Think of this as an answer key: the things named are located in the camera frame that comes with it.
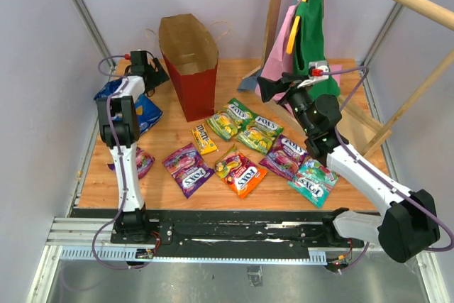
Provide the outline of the pink shirt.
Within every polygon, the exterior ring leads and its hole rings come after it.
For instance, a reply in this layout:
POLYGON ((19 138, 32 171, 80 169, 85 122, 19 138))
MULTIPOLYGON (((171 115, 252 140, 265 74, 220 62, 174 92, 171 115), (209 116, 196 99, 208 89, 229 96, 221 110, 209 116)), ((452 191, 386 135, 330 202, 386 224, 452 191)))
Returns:
MULTIPOLYGON (((291 72, 293 70, 293 57, 296 55, 295 52, 290 55, 287 54, 286 49, 296 9, 297 5, 293 5, 287 10, 282 27, 276 37, 275 44, 271 49, 270 55, 268 56, 260 75, 265 79, 275 81, 281 77, 282 72, 291 72)), ((321 38, 305 38, 303 47, 309 48, 310 53, 314 52, 316 58, 313 59, 313 61, 324 60, 323 34, 321 34, 321 38)))

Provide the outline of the blue chip bag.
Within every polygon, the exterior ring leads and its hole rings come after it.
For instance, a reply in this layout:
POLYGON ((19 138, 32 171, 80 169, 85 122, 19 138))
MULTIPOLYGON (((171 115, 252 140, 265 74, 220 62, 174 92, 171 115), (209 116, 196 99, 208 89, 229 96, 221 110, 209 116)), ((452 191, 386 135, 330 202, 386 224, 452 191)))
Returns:
MULTIPOLYGON (((121 86, 121 83, 121 79, 107 82, 94 96, 94 101, 107 98, 108 95, 115 93, 121 86)), ((135 101, 135 111, 138 117, 140 135, 152 128, 163 115, 162 110, 144 94, 141 94, 135 101)))

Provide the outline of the red paper bag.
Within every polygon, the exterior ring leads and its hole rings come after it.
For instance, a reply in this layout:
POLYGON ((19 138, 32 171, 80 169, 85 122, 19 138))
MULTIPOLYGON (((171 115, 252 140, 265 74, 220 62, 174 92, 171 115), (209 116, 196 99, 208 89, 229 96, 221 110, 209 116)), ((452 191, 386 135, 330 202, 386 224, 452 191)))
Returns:
POLYGON ((157 31, 146 28, 159 44, 186 121, 214 114, 218 38, 191 13, 164 17, 157 31))

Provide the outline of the green snack packet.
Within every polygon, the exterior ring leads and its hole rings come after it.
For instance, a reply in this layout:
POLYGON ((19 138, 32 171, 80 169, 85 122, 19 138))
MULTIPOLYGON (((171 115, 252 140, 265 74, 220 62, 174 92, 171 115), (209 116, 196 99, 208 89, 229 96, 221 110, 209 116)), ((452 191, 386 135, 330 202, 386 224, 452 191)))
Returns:
POLYGON ((236 136, 236 140, 251 150, 267 155, 283 130, 284 128, 278 123, 254 114, 252 120, 236 136))

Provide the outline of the green shirt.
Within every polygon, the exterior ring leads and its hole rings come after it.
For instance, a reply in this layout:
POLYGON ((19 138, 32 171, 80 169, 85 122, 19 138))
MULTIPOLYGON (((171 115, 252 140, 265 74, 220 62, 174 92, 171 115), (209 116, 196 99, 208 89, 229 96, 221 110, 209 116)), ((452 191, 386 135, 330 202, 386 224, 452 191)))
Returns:
POLYGON ((311 62, 323 61, 323 0, 301 0, 295 11, 298 29, 293 47, 293 73, 308 74, 311 62))

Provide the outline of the purple snack packet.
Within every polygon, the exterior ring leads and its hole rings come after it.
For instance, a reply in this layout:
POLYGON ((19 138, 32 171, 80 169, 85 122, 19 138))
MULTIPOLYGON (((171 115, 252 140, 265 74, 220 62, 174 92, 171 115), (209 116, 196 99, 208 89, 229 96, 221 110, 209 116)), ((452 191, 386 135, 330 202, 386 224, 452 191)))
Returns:
POLYGON ((259 165, 286 180, 292 180, 308 157, 306 149, 281 134, 259 165))

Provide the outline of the orange Fox's candy packet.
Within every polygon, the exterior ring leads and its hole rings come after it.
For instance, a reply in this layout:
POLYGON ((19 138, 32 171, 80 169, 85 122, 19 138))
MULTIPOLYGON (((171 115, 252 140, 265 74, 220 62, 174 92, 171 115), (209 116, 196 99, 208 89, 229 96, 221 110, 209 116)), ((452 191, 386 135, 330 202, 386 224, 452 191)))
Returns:
POLYGON ((235 144, 214 163, 214 170, 241 199, 245 199, 267 175, 265 168, 242 154, 235 144))

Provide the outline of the purple Fox's packet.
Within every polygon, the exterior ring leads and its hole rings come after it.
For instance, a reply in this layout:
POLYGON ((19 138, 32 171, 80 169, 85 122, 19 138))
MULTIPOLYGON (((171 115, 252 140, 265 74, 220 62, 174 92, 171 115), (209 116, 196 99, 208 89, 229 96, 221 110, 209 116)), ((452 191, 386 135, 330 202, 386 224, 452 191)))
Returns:
POLYGON ((214 174, 193 143, 168 155, 162 164, 187 199, 214 174))
POLYGON ((125 175, 128 179, 142 179, 153 166, 155 159, 143 149, 132 145, 130 148, 121 146, 111 150, 112 163, 107 167, 120 175, 125 175))

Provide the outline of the teal Fox's candy packet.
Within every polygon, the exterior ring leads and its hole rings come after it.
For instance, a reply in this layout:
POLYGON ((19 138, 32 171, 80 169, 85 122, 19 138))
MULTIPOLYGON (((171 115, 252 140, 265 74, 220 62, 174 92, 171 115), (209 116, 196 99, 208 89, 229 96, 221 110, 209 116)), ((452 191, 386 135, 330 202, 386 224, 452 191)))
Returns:
POLYGON ((319 161, 309 158, 288 181, 288 185, 321 209, 339 175, 323 166, 319 161))

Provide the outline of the yellow hanger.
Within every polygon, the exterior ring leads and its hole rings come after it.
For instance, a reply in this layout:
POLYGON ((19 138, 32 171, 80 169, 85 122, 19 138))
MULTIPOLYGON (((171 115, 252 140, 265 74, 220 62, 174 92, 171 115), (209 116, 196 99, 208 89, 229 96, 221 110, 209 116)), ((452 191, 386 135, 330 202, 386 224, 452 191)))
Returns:
POLYGON ((321 38, 321 34, 323 34, 323 1, 301 0, 298 2, 287 43, 287 54, 296 52, 305 38, 321 38))

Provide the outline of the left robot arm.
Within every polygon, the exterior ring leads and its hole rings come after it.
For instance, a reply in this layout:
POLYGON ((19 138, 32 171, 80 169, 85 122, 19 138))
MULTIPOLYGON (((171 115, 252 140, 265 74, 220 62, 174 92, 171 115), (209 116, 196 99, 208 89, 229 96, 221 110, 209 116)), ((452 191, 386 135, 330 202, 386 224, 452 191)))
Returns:
POLYGON ((151 64, 131 64, 124 75, 105 84, 95 96, 99 134, 111 154, 118 185, 118 212, 111 222, 112 243, 160 241, 140 191, 136 167, 140 124, 135 103, 167 80, 151 64))

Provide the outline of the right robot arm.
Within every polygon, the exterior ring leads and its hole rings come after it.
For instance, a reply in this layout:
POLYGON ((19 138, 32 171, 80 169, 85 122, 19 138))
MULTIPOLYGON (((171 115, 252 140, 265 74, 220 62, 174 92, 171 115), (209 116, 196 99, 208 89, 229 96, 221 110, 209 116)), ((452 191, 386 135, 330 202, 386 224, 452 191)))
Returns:
POLYGON ((346 179, 378 211, 371 215, 335 210, 321 229, 323 241, 329 246, 338 246, 346 238, 377 244, 392 260, 405 263, 440 239, 433 197, 424 189, 414 191, 388 177, 338 132, 342 114, 337 97, 322 94, 312 99, 309 94, 311 86, 325 79, 328 75, 320 70, 313 77, 285 72, 276 81, 258 77, 258 86, 263 102, 282 95, 280 101, 290 105, 306 134, 310 156, 346 179))

